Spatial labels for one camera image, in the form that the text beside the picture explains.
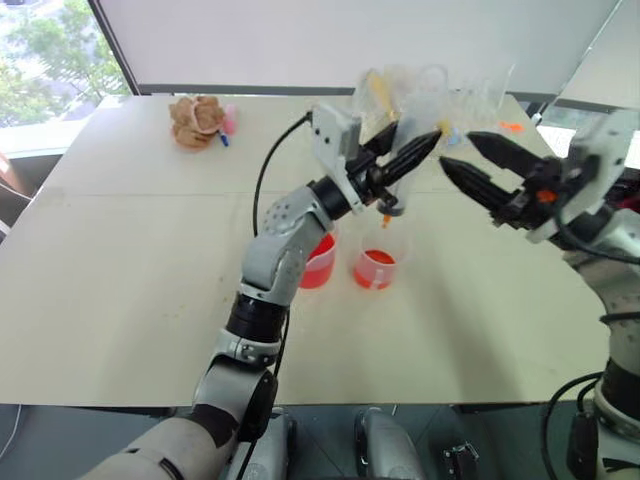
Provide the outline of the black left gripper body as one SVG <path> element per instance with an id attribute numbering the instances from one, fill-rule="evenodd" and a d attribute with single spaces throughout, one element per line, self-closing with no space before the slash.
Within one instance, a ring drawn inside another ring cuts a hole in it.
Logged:
<path id="1" fill-rule="evenodd" d="M 391 194 L 383 185 L 382 168 L 377 164 L 378 155 L 360 146 L 356 156 L 346 162 L 346 173 L 350 185 L 354 188 L 363 204 L 371 204 L 376 200 L 388 203 Z"/>

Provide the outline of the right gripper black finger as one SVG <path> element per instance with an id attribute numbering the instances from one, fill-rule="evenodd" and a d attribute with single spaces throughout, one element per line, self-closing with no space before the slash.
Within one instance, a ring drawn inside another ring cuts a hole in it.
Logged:
<path id="1" fill-rule="evenodd" d="M 542 158 L 498 133 L 472 131 L 467 138 L 485 159 L 501 169 L 507 169 L 522 178 L 544 171 Z"/>
<path id="2" fill-rule="evenodd" d="M 448 179 L 462 193 L 490 213 L 506 206 L 519 193 L 518 190 L 509 192 L 500 188 L 488 174 L 466 161 L 440 157 L 439 163 Z"/>

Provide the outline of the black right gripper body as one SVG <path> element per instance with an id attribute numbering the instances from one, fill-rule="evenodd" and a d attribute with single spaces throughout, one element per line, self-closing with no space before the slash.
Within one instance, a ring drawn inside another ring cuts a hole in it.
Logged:
<path id="1" fill-rule="evenodd" d="M 489 208 L 494 223 L 514 229 L 537 229 L 596 178 L 599 164 L 597 155 L 588 155 L 582 161 L 557 157 L 537 160 L 526 171 L 521 186 L 506 192 Z"/>

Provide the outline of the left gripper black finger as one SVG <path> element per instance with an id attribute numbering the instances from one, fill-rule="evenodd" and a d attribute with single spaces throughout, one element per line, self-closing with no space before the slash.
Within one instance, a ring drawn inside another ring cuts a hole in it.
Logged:
<path id="1" fill-rule="evenodd" d="M 435 131 L 415 137 L 381 168 L 382 183 L 394 184 L 415 170 L 434 150 L 442 135 Z"/>
<path id="2" fill-rule="evenodd" d="M 392 148 L 397 122 L 391 122 L 366 143 L 359 146 L 358 156 L 382 157 L 388 154 Z"/>

